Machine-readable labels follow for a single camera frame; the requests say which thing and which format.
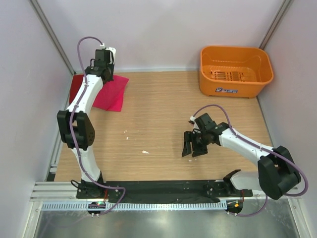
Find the pink t shirt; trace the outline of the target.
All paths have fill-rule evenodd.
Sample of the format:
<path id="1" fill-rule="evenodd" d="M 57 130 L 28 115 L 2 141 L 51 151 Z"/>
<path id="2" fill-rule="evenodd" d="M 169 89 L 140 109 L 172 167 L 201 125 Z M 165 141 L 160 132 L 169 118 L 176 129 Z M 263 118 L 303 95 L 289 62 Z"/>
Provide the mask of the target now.
<path id="1" fill-rule="evenodd" d="M 104 111 L 120 112 L 123 105 L 124 91 L 129 79 L 115 75 L 98 93 L 93 107 Z"/>

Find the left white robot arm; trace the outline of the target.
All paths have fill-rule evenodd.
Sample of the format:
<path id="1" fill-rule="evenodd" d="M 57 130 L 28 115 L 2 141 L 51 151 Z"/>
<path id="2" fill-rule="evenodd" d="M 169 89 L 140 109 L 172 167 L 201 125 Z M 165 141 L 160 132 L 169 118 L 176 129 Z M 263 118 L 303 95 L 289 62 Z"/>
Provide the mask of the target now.
<path id="1" fill-rule="evenodd" d="M 101 198 L 106 190 L 93 152 L 95 129 L 89 114 L 98 93 L 113 80 L 115 54 L 115 48 L 95 51 L 75 98 L 66 110 L 57 113 L 61 140 L 73 151 L 81 170 L 81 181 L 75 184 L 76 197 L 81 199 Z"/>

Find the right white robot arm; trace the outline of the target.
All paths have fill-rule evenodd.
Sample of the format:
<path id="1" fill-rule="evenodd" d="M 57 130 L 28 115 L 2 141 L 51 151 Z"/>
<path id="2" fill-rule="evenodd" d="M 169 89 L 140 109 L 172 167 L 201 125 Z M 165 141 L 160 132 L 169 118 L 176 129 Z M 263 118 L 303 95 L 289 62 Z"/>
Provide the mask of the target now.
<path id="1" fill-rule="evenodd" d="M 216 144 L 230 149 L 251 161 L 256 172 L 235 170 L 223 184 L 228 196 L 235 196 L 243 189 L 263 191 L 269 198 L 278 200 L 301 182 L 293 159 L 283 146 L 273 148 L 262 145 L 234 129 L 230 124 L 217 124 L 209 114 L 191 117 L 191 131 L 184 132 L 182 156 L 197 157 L 208 153 L 208 145 Z"/>

